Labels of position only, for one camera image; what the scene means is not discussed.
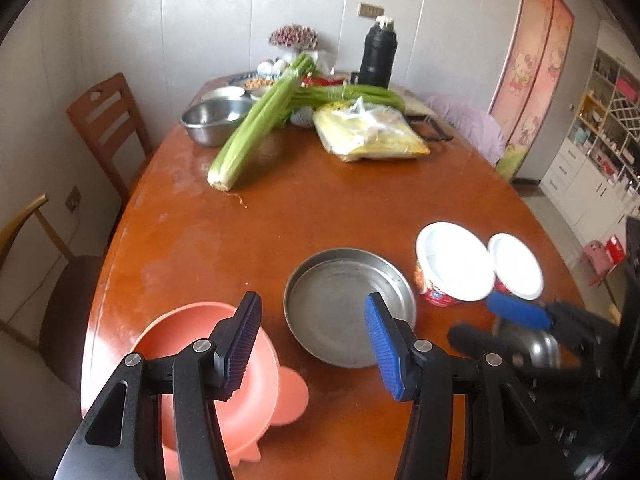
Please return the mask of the hello kitty folding screen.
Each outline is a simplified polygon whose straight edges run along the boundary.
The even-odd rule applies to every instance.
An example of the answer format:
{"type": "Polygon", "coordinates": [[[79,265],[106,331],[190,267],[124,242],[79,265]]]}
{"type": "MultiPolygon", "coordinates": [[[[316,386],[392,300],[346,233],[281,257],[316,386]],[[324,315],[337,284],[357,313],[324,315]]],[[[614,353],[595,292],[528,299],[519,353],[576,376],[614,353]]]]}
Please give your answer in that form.
{"type": "Polygon", "coordinates": [[[504,153],[498,174],[512,180],[546,118],[562,75],[574,15],[563,0],[521,0],[506,66],[489,113],[504,153]]]}

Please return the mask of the steel basin at back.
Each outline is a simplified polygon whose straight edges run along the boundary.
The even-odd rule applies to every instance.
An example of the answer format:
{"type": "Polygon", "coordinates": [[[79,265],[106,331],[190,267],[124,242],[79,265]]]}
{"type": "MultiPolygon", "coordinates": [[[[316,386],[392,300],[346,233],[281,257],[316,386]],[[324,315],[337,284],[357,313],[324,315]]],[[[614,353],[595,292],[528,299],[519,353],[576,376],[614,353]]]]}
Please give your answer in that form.
{"type": "Polygon", "coordinates": [[[250,98],[216,98],[191,106],[179,118],[189,138],[204,148],[221,148],[242,124],[254,102],[250,98]]]}

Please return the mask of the yellow plastic food bag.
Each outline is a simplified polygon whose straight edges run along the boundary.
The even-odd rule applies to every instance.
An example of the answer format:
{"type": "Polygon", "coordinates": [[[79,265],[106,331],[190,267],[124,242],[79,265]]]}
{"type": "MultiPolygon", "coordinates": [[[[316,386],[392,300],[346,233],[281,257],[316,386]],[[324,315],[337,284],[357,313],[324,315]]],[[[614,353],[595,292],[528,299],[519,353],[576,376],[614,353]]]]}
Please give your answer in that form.
{"type": "Polygon", "coordinates": [[[314,111],[323,148],[343,162],[359,159],[415,159],[430,154],[426,142],[399,110],[364,102],[332,102],[314,111]]]}

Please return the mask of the round metal pan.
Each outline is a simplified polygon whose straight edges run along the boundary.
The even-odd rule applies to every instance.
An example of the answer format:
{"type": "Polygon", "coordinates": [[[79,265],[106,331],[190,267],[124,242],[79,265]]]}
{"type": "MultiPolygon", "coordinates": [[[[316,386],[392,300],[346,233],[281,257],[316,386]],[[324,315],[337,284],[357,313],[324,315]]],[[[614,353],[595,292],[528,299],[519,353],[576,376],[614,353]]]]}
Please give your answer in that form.
{"type": "Polygon", "coordinates": [[[376,364],[364,320],[372,292],[395,318],[416,325],[416,298],[407,279],[386,259],[363,249],[317,252],[291,274],[283,294],[286,324],[298,343],[326,364],[376,364]]]}

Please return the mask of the celery bunch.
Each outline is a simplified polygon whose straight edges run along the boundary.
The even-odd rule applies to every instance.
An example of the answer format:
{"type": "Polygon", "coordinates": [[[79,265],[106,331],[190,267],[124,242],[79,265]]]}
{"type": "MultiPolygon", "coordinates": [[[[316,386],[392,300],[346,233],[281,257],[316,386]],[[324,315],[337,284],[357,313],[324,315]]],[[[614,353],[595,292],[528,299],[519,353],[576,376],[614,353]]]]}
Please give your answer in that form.
{"type": "Polygon", "coordinates": [[[396,108],[404,112],[406,104],[398,94],[388,89],[367,86],[366,84],[346,84],[346,86],[312,86],[299,88],[292,97],[291,101],[280,114],[280,122],[287,122],[288,118],[304,107],[310,107],[316,110],[323,105],[332,102],[357,101],[362,99],[363,102],[385,105],[396,108]]]}
{"type": "Polygon", "coordinates": [[[222,192],[232,190],[259,143],[271,132],[296,95],[303,79],[315,68],[311,56],[301,53],[253,105],[209,167],[207,183],[212,188],[222,192]]]}

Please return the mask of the wooden slat-back chair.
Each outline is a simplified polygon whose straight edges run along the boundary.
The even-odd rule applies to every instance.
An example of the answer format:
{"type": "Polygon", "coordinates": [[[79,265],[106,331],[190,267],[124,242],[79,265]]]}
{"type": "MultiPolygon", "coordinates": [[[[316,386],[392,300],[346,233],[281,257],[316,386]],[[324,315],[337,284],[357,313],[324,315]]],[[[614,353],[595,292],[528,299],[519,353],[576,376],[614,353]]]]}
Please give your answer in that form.
{"type": "Polygon", "coordinates": [[[70,103],[66,116],[126,206],[154,155],[154,148],[125,75],[116,73],[89,88],[70,103]],[[117,170],[114,158],[131,138],[139,142],[143,159],[127,182],[117,170]]]}

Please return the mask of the pink cloth on chair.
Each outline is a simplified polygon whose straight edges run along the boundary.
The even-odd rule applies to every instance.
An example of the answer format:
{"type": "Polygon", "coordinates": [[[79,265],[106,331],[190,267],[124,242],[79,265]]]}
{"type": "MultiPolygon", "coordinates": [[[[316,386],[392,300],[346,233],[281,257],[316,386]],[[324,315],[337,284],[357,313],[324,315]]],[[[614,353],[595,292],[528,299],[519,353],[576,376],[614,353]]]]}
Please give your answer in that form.
{"type": "Polygon", "coordinates": [[[491,166],[502,159],[506,141],[498,122],[484,110],[437,93],[429,94],[425,105],[456,129],[491,166]]]}

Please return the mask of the white shelf cabinet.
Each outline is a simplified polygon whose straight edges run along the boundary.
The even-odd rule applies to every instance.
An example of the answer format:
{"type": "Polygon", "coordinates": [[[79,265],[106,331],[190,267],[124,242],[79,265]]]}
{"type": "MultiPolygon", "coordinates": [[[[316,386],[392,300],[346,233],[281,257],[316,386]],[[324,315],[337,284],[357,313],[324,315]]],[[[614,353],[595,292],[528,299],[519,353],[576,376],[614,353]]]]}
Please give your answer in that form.
{"type": "Polygon", "coordinates": [[[625,237],[639,215],[639,78],[597,49],[568,133],[540,181],[583,243],[625,237]]]}

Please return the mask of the stainless steel bowl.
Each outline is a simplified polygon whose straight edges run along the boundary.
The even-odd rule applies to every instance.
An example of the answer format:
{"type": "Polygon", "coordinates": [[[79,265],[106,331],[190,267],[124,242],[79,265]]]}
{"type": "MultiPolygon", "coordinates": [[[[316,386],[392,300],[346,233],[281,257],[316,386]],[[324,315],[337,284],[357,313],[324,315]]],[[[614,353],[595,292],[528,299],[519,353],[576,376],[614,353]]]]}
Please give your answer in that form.
{"type": "Polygon", "coordinates": [[[544,330],[531,330],[506,318],[496,318],[491,333],[526,352],[536,367],[560,368],[560,346],[553,336],[544,330]]]}

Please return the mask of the black tray on table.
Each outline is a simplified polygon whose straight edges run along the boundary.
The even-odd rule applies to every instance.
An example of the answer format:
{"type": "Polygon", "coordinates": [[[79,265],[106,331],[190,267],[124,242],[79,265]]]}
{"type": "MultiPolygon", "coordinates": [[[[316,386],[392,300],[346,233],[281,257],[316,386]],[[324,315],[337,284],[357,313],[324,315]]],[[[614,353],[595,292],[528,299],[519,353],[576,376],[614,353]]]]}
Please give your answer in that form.
{"type": "Polygon", "coordinates": [[[431,116],[405,114],[405,120],[409,127],[424,141],[450,142],[454,140],[454,137],[431,116]]]}

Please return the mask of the red instant noodle cup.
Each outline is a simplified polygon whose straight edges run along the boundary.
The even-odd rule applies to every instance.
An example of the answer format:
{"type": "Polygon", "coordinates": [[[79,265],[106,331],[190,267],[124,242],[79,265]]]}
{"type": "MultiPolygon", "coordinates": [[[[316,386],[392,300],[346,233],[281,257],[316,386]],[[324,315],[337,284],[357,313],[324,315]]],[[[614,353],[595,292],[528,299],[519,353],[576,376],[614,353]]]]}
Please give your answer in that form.
{"type": "Polygon", "coordinates": [[[485,299],[496,274],[485,244],[451,222],[433,222],[416,237],[414,282],[419,294],[440,308],[485,299]]]}

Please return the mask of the black thermos bottle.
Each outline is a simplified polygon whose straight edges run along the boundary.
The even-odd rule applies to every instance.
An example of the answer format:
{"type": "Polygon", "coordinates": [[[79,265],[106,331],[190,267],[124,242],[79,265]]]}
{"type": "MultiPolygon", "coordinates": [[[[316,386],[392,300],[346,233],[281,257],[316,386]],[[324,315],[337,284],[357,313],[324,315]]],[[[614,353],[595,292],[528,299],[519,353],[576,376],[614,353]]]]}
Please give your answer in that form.
{"type": "Polygon", "coordinates": [[[395,21],[385,15],[375,19],[364,40],[358,84],[387,88],[397,51],[395,21]]]}

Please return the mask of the pink children stool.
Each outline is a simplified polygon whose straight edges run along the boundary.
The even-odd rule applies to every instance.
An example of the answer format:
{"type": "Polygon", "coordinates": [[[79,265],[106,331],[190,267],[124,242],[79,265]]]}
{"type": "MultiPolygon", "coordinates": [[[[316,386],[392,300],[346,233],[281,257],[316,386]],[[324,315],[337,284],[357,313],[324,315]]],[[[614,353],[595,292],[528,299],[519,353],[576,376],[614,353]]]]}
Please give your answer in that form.
{"type": "Polygon", "coordinates": [[[610,273],[613,263],[600,240],[592,240],[582,250],[580,260],[587,261],[592,267],[594,277],[590,280],[589,286],[600,285],[610,273]]]}

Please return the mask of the red children stool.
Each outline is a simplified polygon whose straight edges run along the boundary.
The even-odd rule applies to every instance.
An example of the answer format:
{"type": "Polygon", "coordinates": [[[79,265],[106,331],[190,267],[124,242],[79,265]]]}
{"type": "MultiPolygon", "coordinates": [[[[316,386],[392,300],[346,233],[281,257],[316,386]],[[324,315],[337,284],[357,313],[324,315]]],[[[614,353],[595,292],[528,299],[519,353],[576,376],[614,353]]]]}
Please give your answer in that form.
{"type": "Polygon", "coordinates": [[[620,264],[626,256],[625,248],[620,239],[615,235],[611,235],[605,243],[605,250],[610,257],[612,267],[615,268],[620,264]]]}

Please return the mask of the orange bear-shaped plate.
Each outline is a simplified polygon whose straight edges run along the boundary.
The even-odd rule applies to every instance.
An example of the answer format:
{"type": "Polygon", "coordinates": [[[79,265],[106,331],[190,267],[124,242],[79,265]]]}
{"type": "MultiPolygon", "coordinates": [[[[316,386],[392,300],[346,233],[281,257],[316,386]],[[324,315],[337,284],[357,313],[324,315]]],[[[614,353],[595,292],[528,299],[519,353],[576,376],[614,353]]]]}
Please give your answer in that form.
{"type": "MultiPolygon", "coordinates": [[[[190,342],[209,336],[235,307],[219,301],[186,304],[154,320],[131,350],[151,361],[178,353],[190,342]]],[[[264,330],[258,330],[241,387],[227,402],[215,403],[221,437],[230,465],[258,463],[259,439],[272,426],[292,424],[304,414],[309,390],[303,377],[280,364],[264,330]]]]}

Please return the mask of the wall power socket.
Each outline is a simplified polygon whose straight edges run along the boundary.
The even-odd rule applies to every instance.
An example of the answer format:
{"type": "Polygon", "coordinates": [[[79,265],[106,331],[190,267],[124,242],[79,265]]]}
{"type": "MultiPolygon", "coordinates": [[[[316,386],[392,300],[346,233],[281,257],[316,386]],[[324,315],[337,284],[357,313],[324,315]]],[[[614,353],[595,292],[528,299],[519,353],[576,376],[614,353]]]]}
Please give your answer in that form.
{"type": "Polygon", "coordinates": [[[77,186],[74,186],[65,200],[65,207],[70,214],[74,214],[77,211],[80,206],[81,199],[82,195],[79,191],[79,188],[77,186]]]}

